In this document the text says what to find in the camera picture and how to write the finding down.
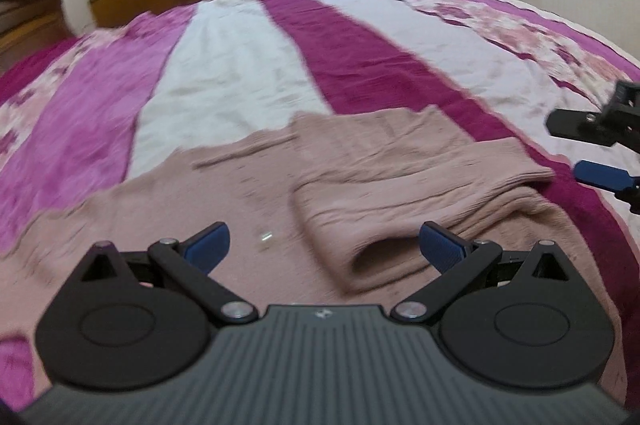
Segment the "pink knitted sweater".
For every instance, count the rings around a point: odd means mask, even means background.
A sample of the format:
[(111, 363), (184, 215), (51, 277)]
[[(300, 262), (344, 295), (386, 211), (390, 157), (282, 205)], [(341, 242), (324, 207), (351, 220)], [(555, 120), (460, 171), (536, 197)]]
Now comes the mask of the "pink knitted sweater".
[(145, 249), (216, 221), (231, 233), (214, 271), (259, 308), (392, 307), (435, 278), (416, 245), (427, 220), (505, 249), (555, 241), (612, 319), (593, 246), (544, 187), (559, 174), (521, 141), (474, 141), (434, 107), (358, 115), (299, 113), (283, 130), (178, 151), (65, 211), (38, 215), (1, 260), (1, 334), (32, 337), (89, 246)]

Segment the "striped magenta floral bedspread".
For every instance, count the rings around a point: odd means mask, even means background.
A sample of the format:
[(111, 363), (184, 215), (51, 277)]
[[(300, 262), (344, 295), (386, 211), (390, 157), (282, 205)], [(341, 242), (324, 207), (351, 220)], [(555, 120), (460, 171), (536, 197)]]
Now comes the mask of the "striped magenta floral bedspread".
[(623, 324), (639, 402), (639, 220), (577, 185), (580, 160), (637, 156), (553, 138), (555, 109), (604, 104), (639, 61), (518, 0), (204, 0), (36, 52), (1, 78), (1, 271), (50, 270), (20, 241), (30, 221), (84, 203), (172, 152), (283, 127), (299, 111), (439, 107), (476, 140), (521, 139), (551, 167), (547, 197), (586, 239)]

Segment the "dark wooden headboard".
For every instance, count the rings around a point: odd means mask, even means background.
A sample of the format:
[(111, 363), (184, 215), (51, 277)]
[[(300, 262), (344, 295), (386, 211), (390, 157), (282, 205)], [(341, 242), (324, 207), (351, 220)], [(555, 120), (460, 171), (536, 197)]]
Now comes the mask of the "dark wooden headboard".
[(74, 36), (63, 0), (1, 0), (1, 74), (35, 52)]

